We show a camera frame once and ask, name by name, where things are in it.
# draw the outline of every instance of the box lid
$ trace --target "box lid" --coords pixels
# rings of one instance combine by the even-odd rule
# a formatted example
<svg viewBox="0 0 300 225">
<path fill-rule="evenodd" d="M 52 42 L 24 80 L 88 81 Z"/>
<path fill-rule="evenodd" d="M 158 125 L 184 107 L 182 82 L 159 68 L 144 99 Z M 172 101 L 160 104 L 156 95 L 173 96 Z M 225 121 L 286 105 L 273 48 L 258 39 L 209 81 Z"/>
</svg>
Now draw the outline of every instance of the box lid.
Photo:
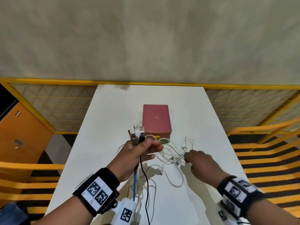
<svg viewBox="0 0 300 225">
<path fill-rule="evenodd" d="M 145 104 L 143 126 L 146 132 L 172 132 L 168 105 Z"/>
</svg>

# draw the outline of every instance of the white table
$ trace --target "white table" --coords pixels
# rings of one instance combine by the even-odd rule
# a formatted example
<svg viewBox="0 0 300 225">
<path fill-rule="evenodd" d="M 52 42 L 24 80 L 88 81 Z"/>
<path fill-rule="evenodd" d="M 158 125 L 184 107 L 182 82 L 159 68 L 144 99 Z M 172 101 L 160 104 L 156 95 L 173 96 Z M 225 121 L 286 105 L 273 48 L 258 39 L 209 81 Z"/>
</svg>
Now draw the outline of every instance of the white table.
<svg viewBox="0 0 300 225">
<path fill-rule="evenodd" d="M 127 130 L 141 124 L 144 104 L 169 106 L 171 140 L 177 147 L 185 137 L 192 138 L 195 150 L 210 154 L 226 172 L 247 179 L 202 87 L 98 85 L 47 213 L 71 197 L 86 176 L 107 166 L 117 149 L 129 140 Z M 147 164 L 161 162 L 155 158 Z M 166 165 L 165 170 L 172 182 L 181 183 L 181 175 L 173 165 Z M 159 168 L 151 174 L 157 183 L 152 224 L 223 224 L 215 209 L 215 203 L 221 199 L 219 193 L 194 178 L 187 167 L 183 166 L 182 171 L 184 184 L 181 188 L 173 187 L 165 175 L 159 175 Z M 151 217 L 154 188 L 150 187 L 149 192 Z M 125 187 L 120 195 L 127 196 Z M 148 224 L 145 199 L 140 225 Z M 109 223 L 112 216 L 112 212 L 107 212 L 96 217 L 92 224 Z"/>
</svg>

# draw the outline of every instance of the pink box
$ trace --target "pink box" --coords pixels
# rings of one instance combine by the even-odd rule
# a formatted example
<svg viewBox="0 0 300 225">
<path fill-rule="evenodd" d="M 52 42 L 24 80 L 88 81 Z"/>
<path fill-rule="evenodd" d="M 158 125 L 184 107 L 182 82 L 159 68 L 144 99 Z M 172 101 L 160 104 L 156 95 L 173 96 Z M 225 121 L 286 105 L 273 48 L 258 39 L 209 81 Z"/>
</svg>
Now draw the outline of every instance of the pink box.
<svg viewBox="0 0 300 225">
<path fill-rule="evenodd" d="M 145 134 L 170 139 L 172 127 L 168 105 L 148 105 L 143 107 Z"/>
</svg>

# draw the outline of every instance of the blue cable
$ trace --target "blue cable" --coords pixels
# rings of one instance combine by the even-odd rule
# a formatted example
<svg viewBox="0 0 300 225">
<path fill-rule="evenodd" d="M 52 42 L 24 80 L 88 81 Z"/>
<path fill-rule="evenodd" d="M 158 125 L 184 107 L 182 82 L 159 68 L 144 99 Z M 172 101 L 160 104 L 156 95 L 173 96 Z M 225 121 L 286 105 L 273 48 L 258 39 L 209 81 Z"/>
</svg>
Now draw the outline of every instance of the blue cable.
<svg viewBox="0 0 300 225">
<path fill-rule="evenodd" d="M 133 177 L 133 201 L 135 200 L 135 186 L 137 184 L 137 167 L 134 169 L 134 177 Z"/>
</svg>

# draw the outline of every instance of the orange cabinet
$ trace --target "orange cabinet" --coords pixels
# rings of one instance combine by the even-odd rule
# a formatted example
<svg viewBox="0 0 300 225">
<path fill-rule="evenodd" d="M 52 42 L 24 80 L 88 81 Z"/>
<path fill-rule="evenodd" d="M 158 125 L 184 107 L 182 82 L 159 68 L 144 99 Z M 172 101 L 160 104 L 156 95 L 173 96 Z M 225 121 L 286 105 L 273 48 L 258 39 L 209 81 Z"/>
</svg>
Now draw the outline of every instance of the orange cabinet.
<svg viewBox="0 0 300 225">
<path fill-rule="evenodd" d="M 0 161 L 37 163 L 53 133 L 20 102 L 0 121 Z M 0 169 L 0 179 L 27 182 L 32 171 Z M 20 190 L 0 187 L 2 193 Z"/>
</svg>

